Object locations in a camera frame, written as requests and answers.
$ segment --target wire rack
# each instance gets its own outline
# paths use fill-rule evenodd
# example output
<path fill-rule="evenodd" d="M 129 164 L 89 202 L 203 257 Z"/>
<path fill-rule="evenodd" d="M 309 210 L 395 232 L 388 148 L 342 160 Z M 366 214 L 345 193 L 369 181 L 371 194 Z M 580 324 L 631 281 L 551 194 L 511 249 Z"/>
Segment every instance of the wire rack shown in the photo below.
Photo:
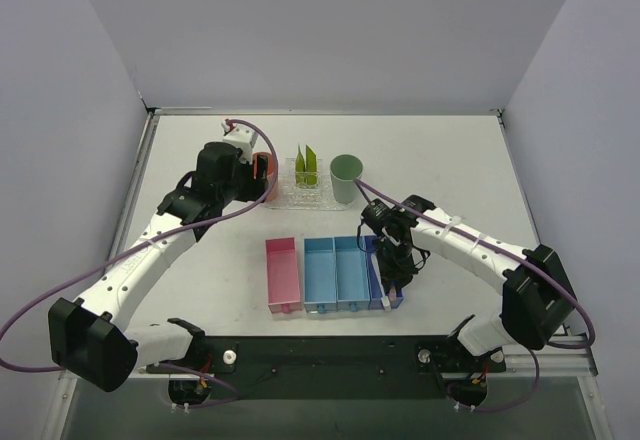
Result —
<path fill-rule="evenodd" d="M 306 185 L 296 184 L 296 159 L 287 158 L 284 168 L 280 169 L 278 197 L 262 205 L 274 210 L 347 210 L 351 204 L 338 203 L 333 197 L 331 177 L 324 174 L 322 160 L 317 161 L 317 166 L 315 182 L 307 181 Z"/>

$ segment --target blue bin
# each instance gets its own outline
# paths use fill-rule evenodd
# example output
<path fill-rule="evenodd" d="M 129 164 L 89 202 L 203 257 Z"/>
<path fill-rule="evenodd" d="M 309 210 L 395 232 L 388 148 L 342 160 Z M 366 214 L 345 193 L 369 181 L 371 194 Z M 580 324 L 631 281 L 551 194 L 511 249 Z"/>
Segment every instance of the blue bin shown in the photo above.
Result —
<path fill-rule="evenodd" d="M 304 241 L 304 308 L 307 312 L 337 310 L 336 248 L 333 238 Z"/>
<path fill-rule="evenodd" d="M 367 251 L 365 254 L 367 258 L 367 273 L 369 276 L 369 289 L 371 291 L 371 302 L 369 303 L 369 310 L 384 310 L 382 306 L 382 287 L 380 281 L 378 280 L 378 275 L 380 274 L 379 270 L 377 270 L 377 266 L 374 267 L 374 262 L 377 263 L 376 254 L 374 253 L 373 240 L 375 240 L 375 235 L 367 235 L 364 237 L 364 249 Z M 396 291 L 396 299 L 391 302 L 391 308 L 398 308 L 402 301 L 404 300 L 404 296 L 402 295 L 402 290 Z"/>
<path fill-rule="evenodd" d="M 336 237 L 338 310 L 367 310 L 371 302 L 367 259 L 358 248 L 357 237 Z"/>

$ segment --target gray floor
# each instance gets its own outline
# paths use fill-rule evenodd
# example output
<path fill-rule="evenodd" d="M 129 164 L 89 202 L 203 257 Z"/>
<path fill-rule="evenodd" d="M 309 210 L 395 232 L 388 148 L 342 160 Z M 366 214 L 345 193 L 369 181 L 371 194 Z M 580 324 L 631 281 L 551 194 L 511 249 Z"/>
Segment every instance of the gray floor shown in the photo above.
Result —
<path fill-rule="evenodd" d="M 530 379 L 492 379 L 488 404 L 527 391 Z M 72 439 L 592 439 L 575 378 L 547 378 L 527 404 L 500 414 L 455 413 L 448 400 L 251 401 L 171 413 L 166 380 L 128 381 L 104 393 L 80 381 L 63 434 Z"/>

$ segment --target cup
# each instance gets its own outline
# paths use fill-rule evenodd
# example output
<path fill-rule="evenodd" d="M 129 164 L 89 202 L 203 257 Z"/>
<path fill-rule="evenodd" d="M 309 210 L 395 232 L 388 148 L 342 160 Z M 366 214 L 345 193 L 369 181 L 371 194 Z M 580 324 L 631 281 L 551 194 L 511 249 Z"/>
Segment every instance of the cup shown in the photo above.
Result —
<path fill-rule="evenodd" d="M 358 187 L 354 180 L 362 177 L 364 166 L 358 157 L 339 155 L 331 161 L 331 185 L 336 202 L 348 204 L 358 195 Z"/>
<path fill-rule="evenodd" d="M 256 165 L 256 168 L 257 168 L 256 160 L 258 158 L 258 155 L 264 155 L 268 159 L 268 163 L 267 163 L 267 180 L 269 181 L 269 183 L 271 183 L 273 181 L 273 175 L 275 174 L 275 169 L 276 169 L 276 166 L 273 163 L 273 156 L 269 152 L 254 153 L 253 154 L 253 164 Z M 269 195 L 267 195 L 267 199 L 265 200 L 265 202 L 271 202 L 271 201 L 275 200 L 277 197 L 278 197 L 278 181 L 276 179 L 276 184 L 273 186 L 273 190 L 271 190 L 271 193 L 269 193 Z"/>

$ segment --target green cup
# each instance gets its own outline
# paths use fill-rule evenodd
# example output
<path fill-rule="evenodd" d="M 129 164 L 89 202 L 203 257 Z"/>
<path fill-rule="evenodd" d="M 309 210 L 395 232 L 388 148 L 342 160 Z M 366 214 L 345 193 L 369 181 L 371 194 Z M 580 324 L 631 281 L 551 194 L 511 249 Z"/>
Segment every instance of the green cup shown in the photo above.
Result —
<path fill-rule="evenodd" d="M 348 204 L 358 195 L 358 187 L 354 180 L 362 177 L 364 166 L 358 157 L 339 155 L 331 161 L 331 185 L 336 202 Z"/>

